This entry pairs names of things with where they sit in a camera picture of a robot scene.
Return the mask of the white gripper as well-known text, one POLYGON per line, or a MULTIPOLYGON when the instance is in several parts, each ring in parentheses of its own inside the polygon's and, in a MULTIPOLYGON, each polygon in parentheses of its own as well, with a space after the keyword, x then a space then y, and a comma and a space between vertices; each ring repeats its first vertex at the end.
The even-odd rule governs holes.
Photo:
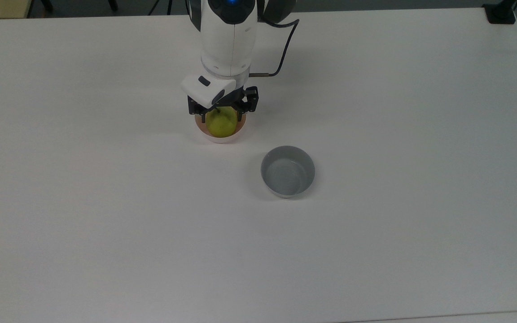
MULTIPOLYGON (((188 96, 188 112, 192 116, 201 117, 206 123, 208 109, 219 100, 236 89, 234 79, 218 79, 212 75, 188 75, 181 82, 181 88, 188 96)), ((256 86, 235 90, 234 110, 237 121, 241 122, 246 113, 254 112, 259 102, 259 91, 256 86)))

